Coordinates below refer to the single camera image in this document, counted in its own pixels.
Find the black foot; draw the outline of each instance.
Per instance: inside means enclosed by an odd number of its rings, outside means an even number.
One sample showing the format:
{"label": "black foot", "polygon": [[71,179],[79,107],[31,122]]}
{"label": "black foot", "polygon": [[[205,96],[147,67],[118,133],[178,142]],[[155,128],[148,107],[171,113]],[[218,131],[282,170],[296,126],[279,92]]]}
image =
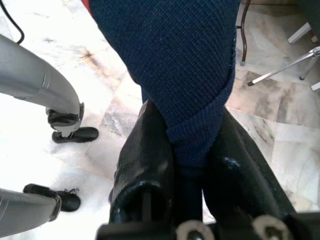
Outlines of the black foot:
{"label": "black foot", "polygon": [[80,198],[75,194],[77,191],[57,191],[56,193],[61,198],[61,211],[63,212],[74,212],[78,210],[81,204]]}
{"label": "black foot", "polygon": [[70,137],[61,137],[61,133],[54,131],[52,133],[52,140],[56,144],[63,143],[86,143],[96,140],[99,136],[99,132],[94,127],[80,127],[77,131],[74,131]]}

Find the black cable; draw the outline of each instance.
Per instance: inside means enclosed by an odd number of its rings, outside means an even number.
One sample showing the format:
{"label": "black cable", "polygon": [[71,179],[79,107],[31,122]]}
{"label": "black cable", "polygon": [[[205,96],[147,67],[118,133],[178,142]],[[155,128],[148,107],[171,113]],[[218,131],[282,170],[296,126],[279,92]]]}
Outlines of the black cable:
{"label": "black cable", "polygon": [[20,44],[23,42],[23,40],[25,39],[25,34],[24,31],[22,31],[22,29],[19,27],[19,25],[15,22],[15,20],[13,20],[13,18],[10,16],[9,12],[7,11],[4,3],[2,2],[2,0],[0,0],[0,7],[2,8],[4,14],[6,15],[6,17],[10,20],[10,22],[15,26],[15,28],[19,31],[19,33],[21,34],[21,37],[19,39],[19,41],[17,41],[17,44]]}

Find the red fabric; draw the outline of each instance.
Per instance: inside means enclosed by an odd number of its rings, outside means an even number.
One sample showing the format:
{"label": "red fabric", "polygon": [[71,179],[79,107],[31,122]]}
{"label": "red fabric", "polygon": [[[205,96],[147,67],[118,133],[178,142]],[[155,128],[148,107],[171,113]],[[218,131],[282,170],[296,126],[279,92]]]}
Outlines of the red fabric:
{"label": "red fabric", "polygon": [[90,10],[90,0],[81,0],[83,5],[86,7],[86,9],[89,11],[89,13],[91,14],[91,10]]}

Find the blue knit fabric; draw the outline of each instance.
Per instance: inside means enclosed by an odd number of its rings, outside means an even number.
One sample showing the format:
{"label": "blue knit fabric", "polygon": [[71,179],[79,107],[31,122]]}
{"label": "blue knit fabric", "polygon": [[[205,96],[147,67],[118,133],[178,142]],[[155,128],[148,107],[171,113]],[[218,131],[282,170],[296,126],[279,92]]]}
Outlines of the blue knit fabric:
{"label": "blue knit fabric", "polygon": [[182,174],[198,176],[235,74],[240,0],[91,0],[100,30],[168,126]]}

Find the gray metal tube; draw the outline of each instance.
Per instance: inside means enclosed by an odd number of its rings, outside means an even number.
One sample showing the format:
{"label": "gray metal tube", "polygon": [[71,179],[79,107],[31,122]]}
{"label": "gray metal tube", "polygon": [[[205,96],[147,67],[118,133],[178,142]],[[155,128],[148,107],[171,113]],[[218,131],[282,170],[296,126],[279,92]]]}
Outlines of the gray metal tube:
{"label": "gray metal tube", "polygon": [[0,189],[0,238],[50,221],[56,209],[53,198]]}
{"label": "gray metal tube", "polygon": [[62,114],[80,112],[77,93],[56,69],[1,34],[0,93]]}

